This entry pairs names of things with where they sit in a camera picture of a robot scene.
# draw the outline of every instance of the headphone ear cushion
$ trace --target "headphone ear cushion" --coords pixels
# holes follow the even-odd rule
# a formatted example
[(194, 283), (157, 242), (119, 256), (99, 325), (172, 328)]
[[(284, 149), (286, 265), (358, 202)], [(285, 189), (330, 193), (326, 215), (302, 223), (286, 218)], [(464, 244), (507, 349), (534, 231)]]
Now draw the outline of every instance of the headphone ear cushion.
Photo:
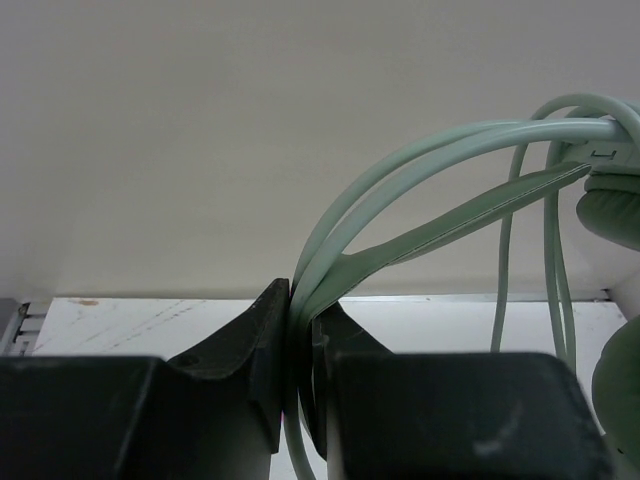
[(594, 175), (585, 190), (576, 212), (587, 230), (640, 251), (640, 177)]
[(593, 406), (602, 428), (640, 468), (640, 316), (618, 330), (593, 373)]

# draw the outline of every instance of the headphones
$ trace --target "headphones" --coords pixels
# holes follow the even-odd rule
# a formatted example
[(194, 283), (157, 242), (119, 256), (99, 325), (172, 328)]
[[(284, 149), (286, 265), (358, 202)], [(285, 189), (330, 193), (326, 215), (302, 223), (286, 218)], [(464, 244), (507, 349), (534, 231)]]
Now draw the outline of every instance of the headphones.
[[(558, 110), (577, 107), (564, 118)], [(546, 167), (520, 175), (527, 146), (551, 142)], [(509, 180), (398, 237), (354, 254), (344, 249), (378, 213), (427, 178), (478, 155), (516, 147)], [(500, 120), (454, 128), (387, 156), (331, 204), (307, 240), (292, 282), (287, 323), (285, 434), (296, 475), (314, 480), (299, 419), (301, 346), (310, 321), (378, 270), (425, 255), (502, 220), (498, 301), (491, 350), (499, 351), (508, 292), (512, 214), (544, 199), (545, 280), (556, 355), (575, 370), (576, 340), (558, 228), (558, 191), (588, 177), (576, 213), (594, 234), (640, 251), (640, 107), (611, 97), (558, 97), (530, 120)], [(640, 468), (640, 317), (607, 343), (593, 378), (601, 425)]]

